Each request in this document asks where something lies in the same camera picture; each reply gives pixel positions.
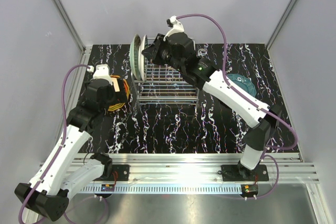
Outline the cream plate with dark patch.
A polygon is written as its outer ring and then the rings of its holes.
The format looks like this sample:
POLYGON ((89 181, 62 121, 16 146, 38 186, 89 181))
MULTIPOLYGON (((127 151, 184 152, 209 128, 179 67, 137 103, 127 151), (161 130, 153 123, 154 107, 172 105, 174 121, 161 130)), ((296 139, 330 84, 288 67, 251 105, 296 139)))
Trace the cream plate with dark patch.
POLYGON ((115 90, 115 97, 118 103, 127 103, 129 100, 129 87, 125 79, 120 76, 111 76, 113 87, 115 90))

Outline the light green flower plate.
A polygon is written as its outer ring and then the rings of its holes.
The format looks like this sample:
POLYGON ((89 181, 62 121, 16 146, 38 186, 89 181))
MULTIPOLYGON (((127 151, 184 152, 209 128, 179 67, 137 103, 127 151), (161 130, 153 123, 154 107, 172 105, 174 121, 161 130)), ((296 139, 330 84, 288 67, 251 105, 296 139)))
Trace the light green flower plate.
POLYGON ((142 80, 141 78, 141 56, 140 56, 140 46, 141 46, 141 38, 138 34, 133 37, 133 40, 130 44, 130 64, 131 71, 137 80, 142 80))

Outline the white plate teal rim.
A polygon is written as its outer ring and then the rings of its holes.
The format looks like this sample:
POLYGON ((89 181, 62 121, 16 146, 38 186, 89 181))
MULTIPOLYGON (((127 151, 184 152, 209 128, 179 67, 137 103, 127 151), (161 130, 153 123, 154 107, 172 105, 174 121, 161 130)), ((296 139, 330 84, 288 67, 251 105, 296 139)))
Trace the white plate teal rim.
POLYGON ((141 39, 138 34, 135 34, 130 44, 129 58, 131 71, 138 81, 145 81, 145 56, 142 51, 147 47, 147 35, 141 39))

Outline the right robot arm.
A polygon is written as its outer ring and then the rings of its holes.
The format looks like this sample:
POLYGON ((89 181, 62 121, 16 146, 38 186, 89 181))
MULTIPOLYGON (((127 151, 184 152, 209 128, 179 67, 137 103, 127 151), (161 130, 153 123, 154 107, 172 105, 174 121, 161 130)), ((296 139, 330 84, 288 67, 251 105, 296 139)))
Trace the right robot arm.
POLYGON ((194 42, 185 33, 157 34, 152 44, 141 44, 139 54, 155 65, 177 70, 188 84, 214 96, 246 122, 250 129, 243 137, 243 155, 237 166, 224 174, 230 179, 254 179, 265 146, 279 126, 282 108, 257 100, 225 78, 210 60, 197 55, 194 42))

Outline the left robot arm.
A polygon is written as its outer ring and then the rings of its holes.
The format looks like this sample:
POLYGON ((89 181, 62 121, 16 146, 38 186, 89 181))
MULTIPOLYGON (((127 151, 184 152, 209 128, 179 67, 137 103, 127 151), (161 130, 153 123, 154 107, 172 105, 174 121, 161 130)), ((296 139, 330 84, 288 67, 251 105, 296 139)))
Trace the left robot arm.
POLYGON ((65 131, 43 166, 28 183, 19 183, 14 191, 23 208, 51 221, 58 220, 74 195, 91 181, 115 176, 112 158, 102 153, 94 153, 76 172, 66 176, 76 154, 101 125, 109 107, 128 101, 122 79, 112 82, 94 79, 85 87, 77 105, 69 112, 65 131))

